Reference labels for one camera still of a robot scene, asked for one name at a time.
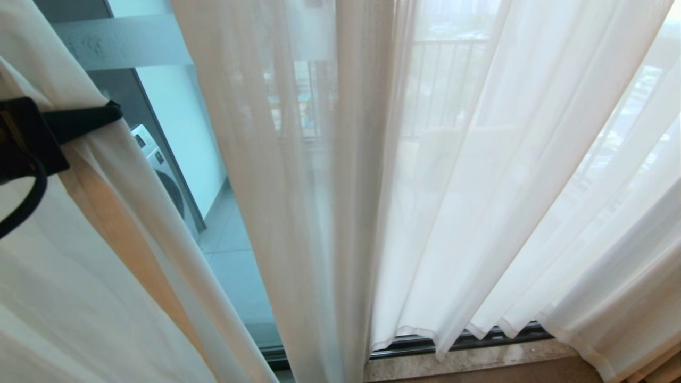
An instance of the glass pane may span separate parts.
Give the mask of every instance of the glass pane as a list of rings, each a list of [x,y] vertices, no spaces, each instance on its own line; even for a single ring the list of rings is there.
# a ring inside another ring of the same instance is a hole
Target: glass pane
[[[241,320],[261,348],[281,347],[196,70],[167,0],[35,0],[108,98],[161,179]],[[315,127],[314,66],[296,63],[302,126]],[[277,100],[270,100],[276,116]]]

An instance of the curtain fold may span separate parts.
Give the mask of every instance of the curtain fold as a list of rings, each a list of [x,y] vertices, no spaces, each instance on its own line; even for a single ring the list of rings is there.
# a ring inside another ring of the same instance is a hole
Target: curtain fold
[[[607,381],[678,344],[672,3],[174,1],[298,381],[535,318]]]
[[[3,3],[0,18],[2,99],[28,95],[41,110],[106,103],[32,1]],[[19,367],[3,370],[17,380],[276,382],[125,121],[63,151],[71,169],[50,179],[55,197],[2,242],[3,263],[24,266],[3,268],[17,272],[3,278],[3,309],[20,329],[3,338]]]

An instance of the tiled floor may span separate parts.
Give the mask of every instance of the tiled floor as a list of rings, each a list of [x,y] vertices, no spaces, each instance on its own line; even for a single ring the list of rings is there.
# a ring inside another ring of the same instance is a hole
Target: tiled floor
[[[206,216],[199,247],[259,347],[280,346],[272,307],[258,273],[248,232],[229,183]]]

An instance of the white curtain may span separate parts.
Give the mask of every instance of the white curtain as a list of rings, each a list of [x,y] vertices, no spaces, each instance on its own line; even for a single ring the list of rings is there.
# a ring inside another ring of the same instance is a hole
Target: white curtain
[[[173,1],[299,382],[534,318],[613,382],[681,341],[671,5]]]
[[[0,4],[0,99],[103,106],[31,0]],[[29,220],[0,241],[0,369],[10,382],[276,382],[119,120],[63,146]],[[0,216],[30,179],[0,187]]]

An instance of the washing machine door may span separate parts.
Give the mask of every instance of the washing machine door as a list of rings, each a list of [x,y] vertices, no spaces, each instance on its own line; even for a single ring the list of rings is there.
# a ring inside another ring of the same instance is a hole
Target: washing machine door
[[[177,186],[175,181],[167,175],[164,172],[161,172],[159,170],[155,170],[154,172],[156,175],[159,177],[161,180],[161,183],[163,184],[163,187],[165,190],[168,192],[168,195],[170,196],[170,199],[172,200],[172,203],[175,205],[177,208],[177,212],[180,213],[180,217],[182,219],[185,218],[185,201],[182,198],[182,194],[180,193],[180,188]]]

